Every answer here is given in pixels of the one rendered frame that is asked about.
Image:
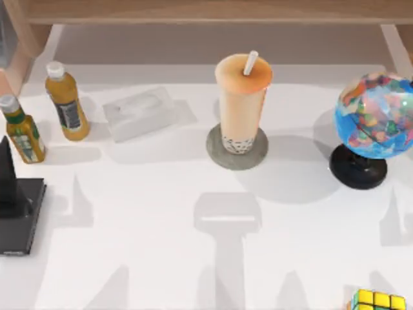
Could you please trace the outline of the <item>clear tissue box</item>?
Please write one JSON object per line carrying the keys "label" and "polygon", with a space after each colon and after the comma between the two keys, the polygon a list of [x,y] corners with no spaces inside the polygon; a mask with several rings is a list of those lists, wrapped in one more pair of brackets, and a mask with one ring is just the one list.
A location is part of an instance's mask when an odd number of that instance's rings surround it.
{"label": "clear tissue box", "polygon": [[107,103],[103,110],[116,143],[161,130],[177,120],[176,107],[164,87]]}

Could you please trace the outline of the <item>wooden open shelf unit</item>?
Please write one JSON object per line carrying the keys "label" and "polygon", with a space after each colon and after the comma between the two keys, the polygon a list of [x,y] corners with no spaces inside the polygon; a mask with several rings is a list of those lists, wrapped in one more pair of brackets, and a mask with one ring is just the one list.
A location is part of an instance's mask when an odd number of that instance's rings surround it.
{"label": "wooden open shelf unit", "polygon": [[58,60],[88,88],[211,83],[257,50],[279,81],[337,82],[387,67],[413,76],[413,0],[0,0],[30,86]]}

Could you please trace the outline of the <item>orange bottle with white cap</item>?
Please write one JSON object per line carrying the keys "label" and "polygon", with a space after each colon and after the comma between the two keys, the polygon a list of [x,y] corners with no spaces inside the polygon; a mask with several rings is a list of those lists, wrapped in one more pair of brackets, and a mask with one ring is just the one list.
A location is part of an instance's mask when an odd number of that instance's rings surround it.
{"label": "orange bottle with white cap", "polygon": [[57,116],[66,139],[85,139],[90,126],[79,101],[77,83],[64,65],[58,61],[46,65],[45,88],[57,111]]}

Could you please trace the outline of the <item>orange bubble tea cup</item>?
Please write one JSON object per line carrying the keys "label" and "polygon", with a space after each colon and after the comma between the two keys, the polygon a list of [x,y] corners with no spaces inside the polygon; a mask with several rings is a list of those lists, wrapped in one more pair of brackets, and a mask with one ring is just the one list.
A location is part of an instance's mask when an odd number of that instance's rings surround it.
{"label": "orange bubble tea cup", "polygon": [[255,138],[273,71],[263,58],[257,58],[249,76],[243,75],[247,54],[233,54],[216,66],[219,86],[221,133],[229,139]]}

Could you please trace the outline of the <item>white straw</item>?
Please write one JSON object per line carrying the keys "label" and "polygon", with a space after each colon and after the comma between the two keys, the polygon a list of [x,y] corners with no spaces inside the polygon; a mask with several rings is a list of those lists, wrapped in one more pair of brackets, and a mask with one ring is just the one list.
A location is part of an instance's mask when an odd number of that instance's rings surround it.
{"label": "white straw", "polygon": [[250,51],[247,57],[247,61],[245,63],[244,69],[243,69],[244,76],[250,75],[258,56],[259,56],[259,53],[257,51],[255,50]]}

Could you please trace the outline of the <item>grey round coaster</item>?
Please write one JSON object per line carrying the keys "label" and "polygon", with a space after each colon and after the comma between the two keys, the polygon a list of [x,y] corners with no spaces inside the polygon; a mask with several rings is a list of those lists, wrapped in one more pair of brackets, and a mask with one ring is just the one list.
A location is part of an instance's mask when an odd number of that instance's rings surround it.
{"label": "grey round coaster", "polygon": [[265,159],[268,152],[268,138],[261,128],[258,128],[255,138],[236,141],[222,135],[219,123],[210,130],[206,140],[210,158],[232,171],[254,168]]}

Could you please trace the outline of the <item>multicoloured puzzle cube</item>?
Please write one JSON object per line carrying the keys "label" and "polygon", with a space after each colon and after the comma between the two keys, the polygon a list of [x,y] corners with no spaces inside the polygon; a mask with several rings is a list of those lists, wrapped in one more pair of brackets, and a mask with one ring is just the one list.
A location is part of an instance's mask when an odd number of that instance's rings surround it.
{"label": "multicoloured puzzle cube", "polygon": [[407,310],[407,303],[402,296],[358,289],[347,302],[345,310]]}

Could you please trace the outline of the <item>yellow-green bottle with grey cap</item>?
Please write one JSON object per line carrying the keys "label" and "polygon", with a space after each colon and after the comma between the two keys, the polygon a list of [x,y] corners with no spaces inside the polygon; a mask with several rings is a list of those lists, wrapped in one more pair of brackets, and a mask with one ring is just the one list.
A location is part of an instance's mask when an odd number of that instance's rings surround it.
{"label": "yellow-green bottle with grey cap", "polygon": [[27,164],[41,163],[46,148],[33,117],[26,114],[19,100],[12,94],[0,97],[0,110],[6,120],[6,132],[22,160]]}

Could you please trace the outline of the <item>colourful globe on black base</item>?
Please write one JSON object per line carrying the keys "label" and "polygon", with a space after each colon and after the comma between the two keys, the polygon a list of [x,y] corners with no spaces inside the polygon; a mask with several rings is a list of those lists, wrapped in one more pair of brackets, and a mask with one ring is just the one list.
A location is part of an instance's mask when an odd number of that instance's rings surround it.
{"label": "colourful globe on black base", "polygon": [[413,79],[365,74],[339,95],[334,123],[341,144],[329,168],[344,185],[368,190],[387,176],[387,159],[413,147]]}

